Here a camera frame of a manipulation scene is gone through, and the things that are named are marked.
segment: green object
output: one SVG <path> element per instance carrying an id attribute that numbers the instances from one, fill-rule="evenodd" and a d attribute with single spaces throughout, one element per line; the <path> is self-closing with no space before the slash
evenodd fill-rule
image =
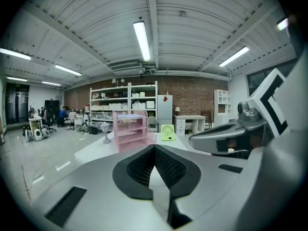
<path id="1" fill-rule="evenodd" d="M 161 139 L 162 141 L 174 141 L 175 140 L 175 133 L 174 133 L 173 125 L 162 125 Z"/>

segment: white refrigerator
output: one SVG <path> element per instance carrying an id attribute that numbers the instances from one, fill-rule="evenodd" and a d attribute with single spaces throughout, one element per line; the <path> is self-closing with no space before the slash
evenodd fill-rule
<path id="1" fill-rule="evenodd" d="M 157 104 L 158 132 L 160 132 L 162 125 L 172 124 L 172 95 L 158 95 Z"/>

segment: window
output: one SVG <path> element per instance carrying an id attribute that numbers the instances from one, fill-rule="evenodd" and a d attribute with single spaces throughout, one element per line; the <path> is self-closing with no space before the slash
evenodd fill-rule
<path id="1" fill-rule="evenodd" d="M 287 77 L 296 64 L 296 61 L 296 59 L 290 60 L 283 64 L 279 64 L 274 67 L 266 68 L 253 74 L 247 75 L 249 96 L 254 93 L 262 81 L 271 73 L 271 71 L 273 71 L 274 68 L 277 68 L 285 77 Z"/>

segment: wooden chair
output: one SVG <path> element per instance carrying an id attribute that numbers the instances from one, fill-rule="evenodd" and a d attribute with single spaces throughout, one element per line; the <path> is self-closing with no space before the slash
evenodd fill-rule
<path id="1" fill-rule="evenodd" d="M 202 116 L 206 116 L 205 118 L 205 129 L 212 128 L 212 115 L 210 110 L 201 111 Z"/>

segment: white ceiling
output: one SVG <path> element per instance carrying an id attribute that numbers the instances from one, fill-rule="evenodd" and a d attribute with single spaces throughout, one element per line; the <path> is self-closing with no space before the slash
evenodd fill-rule
<path id="1" fill-rule="evenodd" d="M 116 74 L 108 63 L 142 61 L 132 26 L 142 17 L 152 59 L 147 65 L 230 77 L 264 59 L 295 57 L 286 30 L 276 27 L 283 16 L 277 0 L 28 0 L 0 46 L 33 61 L 4 54 L 0 60 L 7 75 L 64 88 L 112 78 Z M 250 51 L 218 67 L 243 46 Z"/>

